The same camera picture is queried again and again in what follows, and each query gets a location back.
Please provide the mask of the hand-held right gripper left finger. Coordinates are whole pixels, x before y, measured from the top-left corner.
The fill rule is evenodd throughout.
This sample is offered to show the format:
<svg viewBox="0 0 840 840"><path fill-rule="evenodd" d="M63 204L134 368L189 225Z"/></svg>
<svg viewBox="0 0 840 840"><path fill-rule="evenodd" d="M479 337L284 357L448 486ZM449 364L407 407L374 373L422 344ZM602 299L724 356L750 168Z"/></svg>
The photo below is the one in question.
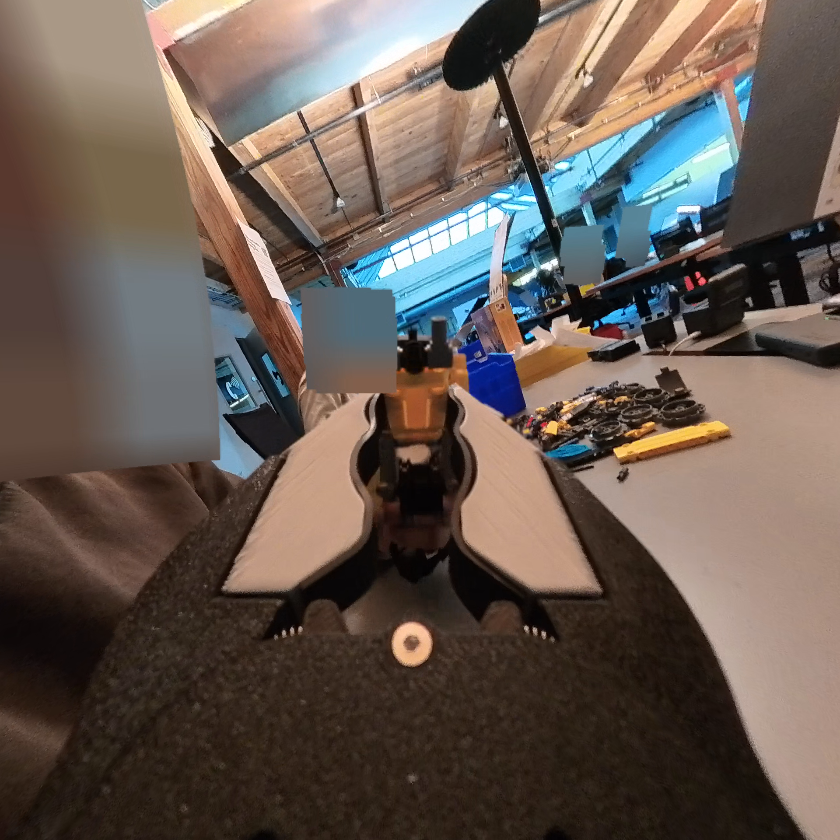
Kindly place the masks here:
<svg viewBox="0 0 840 840"><path fill-rule="evenodd" d="M279 597L270 628L301 628L315 601L345 611L377 578L376 403L355 397L287 451L234 558L222 593Z"/></svg>

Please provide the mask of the yellow toy brick assembly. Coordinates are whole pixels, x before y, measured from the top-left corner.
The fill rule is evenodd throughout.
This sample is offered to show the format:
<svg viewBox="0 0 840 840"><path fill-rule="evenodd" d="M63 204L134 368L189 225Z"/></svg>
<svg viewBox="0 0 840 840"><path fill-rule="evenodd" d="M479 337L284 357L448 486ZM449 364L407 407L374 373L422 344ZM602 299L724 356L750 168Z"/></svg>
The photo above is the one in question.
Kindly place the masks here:
<svg viewBox="0 0 840 840"><path fill-rule="evenodd" d="M430 324L429 335L409 329L398 337L395 390L374 406L379 465L371 488L380 550L411 583L446 559L449 518L465 474L449 389L469 386L466 360L448 339L446 318Z"/></svg>

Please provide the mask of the person's left forearm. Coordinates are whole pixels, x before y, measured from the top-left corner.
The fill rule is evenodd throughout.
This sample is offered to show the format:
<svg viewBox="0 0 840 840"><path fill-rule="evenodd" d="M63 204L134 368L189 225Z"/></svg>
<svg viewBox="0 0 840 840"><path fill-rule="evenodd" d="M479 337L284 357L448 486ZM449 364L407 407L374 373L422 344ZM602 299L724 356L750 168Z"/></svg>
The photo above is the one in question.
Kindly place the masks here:
<svg viewBox="0 0 840 840"><path fill-rule="evenodd" d="M214 592L277 478L212 463L2 483L2 838L278 833L257 723L278 600Z"/></svg>

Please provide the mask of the blue plastic bin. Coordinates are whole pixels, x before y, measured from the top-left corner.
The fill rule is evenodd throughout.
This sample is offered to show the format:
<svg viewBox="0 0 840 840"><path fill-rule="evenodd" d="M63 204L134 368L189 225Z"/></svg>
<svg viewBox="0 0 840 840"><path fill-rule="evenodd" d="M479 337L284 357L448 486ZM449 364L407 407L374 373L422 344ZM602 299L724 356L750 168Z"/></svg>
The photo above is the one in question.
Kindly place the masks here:
<svg viewBox="0 0 840 840"><path fill-rule="evenodd" d="M477 341L463 345L458 352L465 356L469 392L475 399L504 417L524 412L526 401L512 354L488 353Z"/></svg>

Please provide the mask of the pile of small toy parts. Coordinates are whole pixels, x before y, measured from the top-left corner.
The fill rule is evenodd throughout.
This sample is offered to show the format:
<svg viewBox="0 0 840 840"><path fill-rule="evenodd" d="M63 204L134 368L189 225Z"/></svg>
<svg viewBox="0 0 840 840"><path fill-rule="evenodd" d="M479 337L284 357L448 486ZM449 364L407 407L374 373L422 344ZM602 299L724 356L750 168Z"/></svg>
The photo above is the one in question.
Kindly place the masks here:
<svg viewBox="0 0 840 840"><path fill-rule="evenodd" d="M614 381L509 417L506 423L542 455L562 445L583 444L598 459L615 447L698 424L706 416L706 406L692 392L688 398L670 399L658 387Z"/></svg>

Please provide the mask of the yellow cardboard tray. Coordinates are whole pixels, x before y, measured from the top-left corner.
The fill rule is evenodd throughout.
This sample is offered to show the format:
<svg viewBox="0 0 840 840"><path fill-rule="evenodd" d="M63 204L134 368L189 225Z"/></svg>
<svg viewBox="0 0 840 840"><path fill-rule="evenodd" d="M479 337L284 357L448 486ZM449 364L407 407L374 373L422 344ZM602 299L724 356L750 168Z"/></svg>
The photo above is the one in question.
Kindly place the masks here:
<svg viewBox="0 0 840 840"><path fill-rule="evenodd" d="M525 353L514 360L514 364L520 386L524 390L588 360L588 350L585 348L551 344Z"/></svg>

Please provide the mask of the long yellow toy beam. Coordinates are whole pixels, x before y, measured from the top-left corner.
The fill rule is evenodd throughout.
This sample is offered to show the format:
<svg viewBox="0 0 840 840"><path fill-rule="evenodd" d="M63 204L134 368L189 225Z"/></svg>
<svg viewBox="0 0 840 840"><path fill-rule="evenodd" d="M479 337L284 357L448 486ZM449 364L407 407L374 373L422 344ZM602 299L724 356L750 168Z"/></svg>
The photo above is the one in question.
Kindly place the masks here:
<svg viewBox="0 0 840 840"><path fill-rule="evenodd" d="M715 443L732 435L730 427L715 421L673 429L642 437L615 447L613 454L621 465L630 465Z"/></svg>

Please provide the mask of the crumpled white paper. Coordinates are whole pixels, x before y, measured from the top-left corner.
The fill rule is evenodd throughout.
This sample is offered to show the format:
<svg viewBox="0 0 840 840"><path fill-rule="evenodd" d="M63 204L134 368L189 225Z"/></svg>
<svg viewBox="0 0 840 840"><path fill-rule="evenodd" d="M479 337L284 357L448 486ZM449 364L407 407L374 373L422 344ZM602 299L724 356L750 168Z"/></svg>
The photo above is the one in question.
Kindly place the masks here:
<svg viewBox="0 0 840 840"><path fill-rule="evenodd" d="M537 325L531 329L531 334L544 348L555 347L589 352L597 350L602 345L602 341L597 337L590 335L588 332L569 329L567 325L556 327L552 323L549 329Z"/></svg>

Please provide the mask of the toy set carton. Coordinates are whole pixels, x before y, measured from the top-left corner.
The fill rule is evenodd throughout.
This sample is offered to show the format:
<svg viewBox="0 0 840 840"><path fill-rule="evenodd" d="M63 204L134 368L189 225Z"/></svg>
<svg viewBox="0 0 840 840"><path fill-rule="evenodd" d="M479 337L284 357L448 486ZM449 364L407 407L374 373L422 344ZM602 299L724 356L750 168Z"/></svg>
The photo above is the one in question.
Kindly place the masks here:
<svg viewBox="0 0 840 840"><path fill-rule="evenodd" d="M510 354L524 344L511 304L506 297L488 301L470 313L484 354Z"/></svg>

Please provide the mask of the white paper notice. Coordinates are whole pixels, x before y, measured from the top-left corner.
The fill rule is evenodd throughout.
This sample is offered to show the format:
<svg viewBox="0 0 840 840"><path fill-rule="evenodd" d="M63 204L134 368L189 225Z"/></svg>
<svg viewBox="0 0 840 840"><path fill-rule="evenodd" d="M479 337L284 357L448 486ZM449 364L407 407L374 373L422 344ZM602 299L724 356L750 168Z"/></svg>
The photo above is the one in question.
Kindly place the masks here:
<svg viewBox="0 0 840 840"><path fill-rule="evenodd" d="M269 295L272 299L291 306L291 300L279 278L277 268L272 262L266 241L255 229L246 223L238 221L238 226L245 238L248 249Z"/></svg>

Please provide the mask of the wooden office desk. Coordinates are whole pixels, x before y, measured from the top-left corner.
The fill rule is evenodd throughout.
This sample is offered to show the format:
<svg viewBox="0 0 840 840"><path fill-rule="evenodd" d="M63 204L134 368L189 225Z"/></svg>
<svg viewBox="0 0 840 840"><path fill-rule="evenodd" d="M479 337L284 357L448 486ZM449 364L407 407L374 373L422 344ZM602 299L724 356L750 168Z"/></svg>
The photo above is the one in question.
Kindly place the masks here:
<svg viewBox="0 0 840 840"><path fill-rule="evenodd" d="M591 327L603 318L602 307L609 298L632 295L640 319L651 315L646 289L667 285L681 277L688 277L699 269L699 264L710 259L719 259L729 253L730 248L722 243L723 233L698 239L684 250L671 257L647 262L643 266L627 269L612 279L594 286L583 296L580 305L581 326Z"/></svg>

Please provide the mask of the large black charger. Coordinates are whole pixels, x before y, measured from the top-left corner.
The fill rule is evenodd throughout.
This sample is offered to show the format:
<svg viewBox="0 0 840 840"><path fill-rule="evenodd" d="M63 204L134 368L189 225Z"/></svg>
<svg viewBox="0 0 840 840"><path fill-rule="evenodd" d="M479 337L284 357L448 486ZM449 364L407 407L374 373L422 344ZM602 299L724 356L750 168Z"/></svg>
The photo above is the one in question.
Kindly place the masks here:
<svg viewBox="0 0 840 840"><path fill-rule="evenodd" d="M743 321L749 291L749 270L737 264L710 278L683 297L686 333L696 339L710 338Z"/></svg>

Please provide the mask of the dark flat device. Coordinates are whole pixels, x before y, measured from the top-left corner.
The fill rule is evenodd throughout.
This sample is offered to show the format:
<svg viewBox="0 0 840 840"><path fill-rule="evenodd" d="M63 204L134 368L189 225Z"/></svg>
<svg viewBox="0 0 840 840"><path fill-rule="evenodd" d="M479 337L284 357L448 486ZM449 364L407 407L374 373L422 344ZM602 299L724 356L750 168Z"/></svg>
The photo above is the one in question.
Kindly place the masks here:
<svg viewBox="0 0 840 840"><path fill-rule="evenodd" d="M820 312L755 330L756 344L785 358L822 368L839 365L839 315Z"/></svg>

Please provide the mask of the black pole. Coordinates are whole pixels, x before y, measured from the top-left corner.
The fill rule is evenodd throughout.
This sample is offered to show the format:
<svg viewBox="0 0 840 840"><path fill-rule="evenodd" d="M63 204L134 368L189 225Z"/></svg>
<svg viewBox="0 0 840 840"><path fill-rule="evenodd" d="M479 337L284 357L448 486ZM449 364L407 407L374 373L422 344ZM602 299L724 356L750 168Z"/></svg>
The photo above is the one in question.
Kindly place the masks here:
<svg viewBox="0 0 840 840"><path fill-rule="evenodd" d="M487 1L480 5L450 41L443 59L443 79L454 91L477 89L489 79L495 82L549 243L559 259L560 227L505 71L505 63L529 42L539 22L540 8L539 1Z"/></svg>

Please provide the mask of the wooden support post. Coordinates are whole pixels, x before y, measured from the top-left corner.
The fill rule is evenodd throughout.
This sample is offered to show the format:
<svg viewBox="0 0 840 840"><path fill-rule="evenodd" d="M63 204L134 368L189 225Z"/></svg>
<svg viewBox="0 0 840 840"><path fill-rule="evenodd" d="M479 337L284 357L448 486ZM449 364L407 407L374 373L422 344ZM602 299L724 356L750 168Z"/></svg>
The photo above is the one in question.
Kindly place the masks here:
<svg viewBox="0 0 840 840"><path fill-rule="evenodd" d="M296 403L305 371L300 324L291 306L271 298L259 275L238 226L238 221L247 224L245 215L165 57L164 49L172 45L172 37L150 13L145 18L161 68L193 207Z"/></svg>

